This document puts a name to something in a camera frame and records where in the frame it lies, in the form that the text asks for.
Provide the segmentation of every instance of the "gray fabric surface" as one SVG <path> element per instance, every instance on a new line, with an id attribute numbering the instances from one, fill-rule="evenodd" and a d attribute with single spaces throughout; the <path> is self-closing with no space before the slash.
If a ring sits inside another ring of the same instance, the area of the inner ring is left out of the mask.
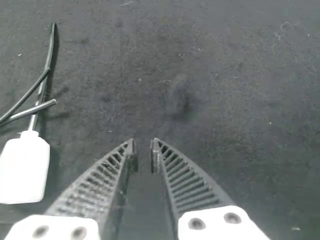
<path id="1" fill-rule="evenodd" d="M 51 22 L 59 33 L 47 95 L 58 104 L 39 123 L 52 147 L 46 197 L 16 210 L 43 211 L 133 137 L 140 168 L 119 239 L 169 238 L 160 178 L 150 174 L 150 140 L 158 137 L 214 177 L 271 239 L 317 239 L 319 7 L 316 0 L 2 0 L 0 113 L 41 74 Z M 173 89 L 181 75 L 187 84 Z M 167 111 L 175 104 L 178 116 Z M 0 146 L 28 121 L 1 128 Z"/>

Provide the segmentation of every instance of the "black cable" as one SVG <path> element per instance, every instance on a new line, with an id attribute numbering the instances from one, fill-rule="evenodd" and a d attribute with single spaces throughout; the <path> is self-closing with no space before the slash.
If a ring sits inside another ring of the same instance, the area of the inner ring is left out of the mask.
<path id="1" fill-rule="evenodd" d="M 37 87 L 44 81 L 44 79 L 48 76 L 48 73 L 50 71 L 50 68 L 47 67 L 44 69 L 43 73 L 41 76 L 37 79 L 37 81 L 32 85 L 32 87 L 14 104 L 8 111 L 6 111 L 5 114 L 0 117 L 0 124 L 5 121 L 9 116 L 17 110 L 30 95 L 37 89 Z"/>

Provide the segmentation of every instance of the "dark gray carpet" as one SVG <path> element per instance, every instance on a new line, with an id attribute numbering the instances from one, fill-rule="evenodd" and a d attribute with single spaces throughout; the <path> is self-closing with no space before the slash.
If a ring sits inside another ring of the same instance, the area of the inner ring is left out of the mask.
<path id="1" fill-rule="evenodd" d="M 140 168 L 119 239 L 168 239 L 160 178 L 150 174 L 150 140 L 158 137 L 214 177 L 271 239 L 318 239 L 319 7 L 317 0 L 2 0 L 0 113 L 41 74 L 51 22 L 59 33 L 47 96 L 58 105 L 39 123 L 52 147 L 46 197 L 2 216 L 41 212 L 133 137 Z M 0 129 L 1 148 L 28 120 Z"/>

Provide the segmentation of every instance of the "screw hole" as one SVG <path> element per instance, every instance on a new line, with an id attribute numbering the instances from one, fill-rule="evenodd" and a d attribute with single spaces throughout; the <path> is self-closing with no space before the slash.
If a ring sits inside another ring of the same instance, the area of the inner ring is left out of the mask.
<path id="1" fill-rule="evenodd" d="M 224 220 L 228 224 L 240 224 L 242 222 L 241 218 L 233 212 L 225 214 Z"/>
<path id="2" fill-rule="evenodd" d="M 87 235 L 87 229 L 83 226 L 77 227 L 73 232 L 71 233 L 71 239 L 72 240 L 82 240 Z"/>
<path id="3" fill-rule="evenodd" d="M 206 224 L 199 218 L 192 218 L 189 223 L 189 228 L 193 230 L 202 230 L 206 228 Z"/>
<path id="4" fill-rule="evenodd" d="M 49 226 L 47 225 L 43 225 L 43 226 L 39 226 L 32 234 L 32 237 L 34 239 L 40 239 L 42 237 L 44 237 L 47 232 L 49 231 Z"/>

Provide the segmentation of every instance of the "dark stain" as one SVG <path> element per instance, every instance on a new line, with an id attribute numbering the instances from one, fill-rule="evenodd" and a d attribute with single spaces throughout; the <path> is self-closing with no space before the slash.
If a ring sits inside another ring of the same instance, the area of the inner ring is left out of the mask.
<path id="1" fill-rule="evenodd" d="M 89 44 L 89 37 L 86 36 L 86 37 L 83 37 L 83 38 L 80 38 L 80 39 L 75 39 L 75 40 L 67 40 L 67 41 L 64 41 L 65 44 L 83 44 L 83 45 L 87 45 Z"/>
<path id="2" fill-rule="evenodd" d="M 113 25 L 114 25 L 116 28 L 121 28 L 121 27 L 123 27 L 123 25 L 124 25 L 124 21 L 122 20 L 121 17 L 116 17 L 116 18 L 114 19 Z"/>
<path id="3" fill-rule="evenodd" d="M 111 96 L 102 96 L 100 99 L 101 99 L 102 102 L 104 102 L 104 103 L 110 103 L 111 100 L 112 100 Z"/>
<path id="4" fill-rule="evenodd" d="M 62 89 L 57 91 L 57 93 L 54 93 L 53 96 L 54 98 L 60 98 L 63 94 L 66 94 L 69 92 L 70 88 L 68 86 L 64 86 Z"/>

